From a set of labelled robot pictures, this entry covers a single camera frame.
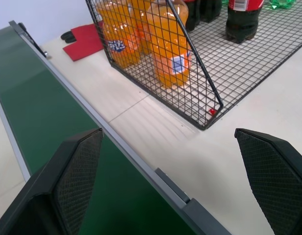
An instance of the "wire basket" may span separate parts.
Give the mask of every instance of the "wire basket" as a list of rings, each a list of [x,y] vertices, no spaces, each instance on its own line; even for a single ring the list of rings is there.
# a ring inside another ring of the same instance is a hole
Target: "wire basket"
[[[111,66],[202,130],[215,123],[302,46],[302,0],[287,10],[273,10],[265,2],[256,36],[242,44],[226,39],[227,6],[223,6],[214,21],[200,22],[194,31],[187,32],[184,19],[179,17],[171,0],[165,0],[165,7],[174,16],[161,17],[160,27],[154,20],[137,17],[138,7],[133,1],[115,3],[103,18],[102,26],[99,8],[104,2],[86,0]],[[156,18],[156,14],[149,11],[149,19]],[[127,32],[120,30],[125,23]],[[107,36],[115,28],[118,33]],[[168,46],[162,43],[166,41],[165,33],[171,37],[166,42]],[[137,50],[122,56],[114,53],[124,48]],[[185,52],[183,61],[171,60]],[[186,72],[177,75],[176,67]]]

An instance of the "white wall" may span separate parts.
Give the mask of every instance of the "white wall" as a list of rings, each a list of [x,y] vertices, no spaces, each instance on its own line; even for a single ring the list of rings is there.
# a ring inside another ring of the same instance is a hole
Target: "white wall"
[[[24,23],[39,45],[92,22],[85,0],[0,0],[0,29],[11,20]]]

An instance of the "white table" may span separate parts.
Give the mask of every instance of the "white table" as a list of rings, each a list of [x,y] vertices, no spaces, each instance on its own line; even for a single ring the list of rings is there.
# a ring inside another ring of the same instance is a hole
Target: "white table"
[[[52,64],[153,168],[161,168],[233,235],[272,235],[247,179],[235,128],[288,140],[302,154],[302,49],[206,131],[113,69],[104,51],[73,62],[55,39]]]

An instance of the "orange soda bottle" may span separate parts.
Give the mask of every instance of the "orange soda bottle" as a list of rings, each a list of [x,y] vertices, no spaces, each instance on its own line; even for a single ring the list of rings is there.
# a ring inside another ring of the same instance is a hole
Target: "orange soda bottle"
[[[131,0],[133,10],[130,16],[136,19],[141,48],[145,55],[150,53],[150,34],[147,20],[147,10],[150,7],[151,0]]]
[[[99,1],[103,34],[112,59],[122,68],[140,61],[140,40],[126,0]]]
[[[172,0],[182,23],[188,18],[188,7],[183,0]],[[171,8],[165,0],[155,0],[147,11],[151,50],[155,75],[165,87],[187,82],[190,68],[190,50],[187,40]]]

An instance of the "red label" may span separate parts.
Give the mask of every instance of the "red label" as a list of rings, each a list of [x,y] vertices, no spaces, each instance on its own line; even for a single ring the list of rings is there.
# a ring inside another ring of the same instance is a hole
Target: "red label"
[[[264,0],[229,0],[228,7],[234,11],[255,11],[262,7]]]

